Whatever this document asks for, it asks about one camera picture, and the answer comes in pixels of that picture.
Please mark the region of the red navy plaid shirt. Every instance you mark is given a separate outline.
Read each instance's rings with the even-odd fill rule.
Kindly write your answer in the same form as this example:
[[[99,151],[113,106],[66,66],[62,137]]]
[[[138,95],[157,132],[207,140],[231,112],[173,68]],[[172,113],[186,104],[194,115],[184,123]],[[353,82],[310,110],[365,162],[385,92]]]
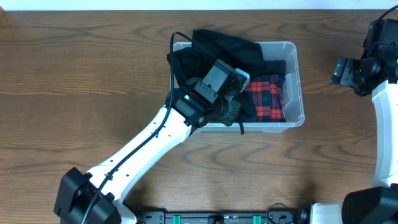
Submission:
[[[248,122],[285,123],[283,109],[283,85],[285,77],[278,74],[262,75],[254,78],[245,88],[249,97],[249,105],[254,109],[254,115]]]

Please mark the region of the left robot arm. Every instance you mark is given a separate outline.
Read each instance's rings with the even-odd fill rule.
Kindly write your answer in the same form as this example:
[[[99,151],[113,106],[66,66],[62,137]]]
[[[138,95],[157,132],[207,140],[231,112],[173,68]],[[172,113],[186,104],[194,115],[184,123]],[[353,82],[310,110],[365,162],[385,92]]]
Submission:
[[[165,105],[136,137],[86,173],[74,167],[62,177],[53,209],[61,223],[137,223],[124,204],[132,187],[196,129],[210,121],[231,126],[249,82],[248,73],[217,60],[204,78],[171,83]]]

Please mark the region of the black shirt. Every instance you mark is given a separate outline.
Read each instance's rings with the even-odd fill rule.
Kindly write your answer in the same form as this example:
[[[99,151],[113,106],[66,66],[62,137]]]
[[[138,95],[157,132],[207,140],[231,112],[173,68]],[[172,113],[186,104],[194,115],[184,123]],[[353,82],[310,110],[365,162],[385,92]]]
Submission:
[[[264,61],[262,75],[279,75],[284,77],[285,73],[286,73],[285,60]]]

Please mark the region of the large black garment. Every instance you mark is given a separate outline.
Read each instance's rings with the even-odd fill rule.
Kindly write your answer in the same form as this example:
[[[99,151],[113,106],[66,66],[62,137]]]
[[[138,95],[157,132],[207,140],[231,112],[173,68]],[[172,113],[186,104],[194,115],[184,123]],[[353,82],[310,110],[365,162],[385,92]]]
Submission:
[[[167,54],[172,78],[166,103],[196,131],[211,123],[217,97],[237,91],[241,110],[234,123],[248,122],[255,112],[244,89],[251,81],[250,73],[262,68],[260,46],[206,29],[193,31],[188,41],[189,47],[171,48]]]

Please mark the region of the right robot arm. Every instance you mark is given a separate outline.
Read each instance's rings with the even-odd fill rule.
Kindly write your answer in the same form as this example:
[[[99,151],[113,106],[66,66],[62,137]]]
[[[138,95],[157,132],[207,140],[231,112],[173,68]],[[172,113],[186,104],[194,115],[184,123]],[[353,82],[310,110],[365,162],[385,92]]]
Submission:
[[[397,223],[397,21],[372,21],[361,58],[340,57],[331,78],[358,96],[371,96],[376,112],[377,161],[371,188],[341,203],[314,203],[307,223]]]

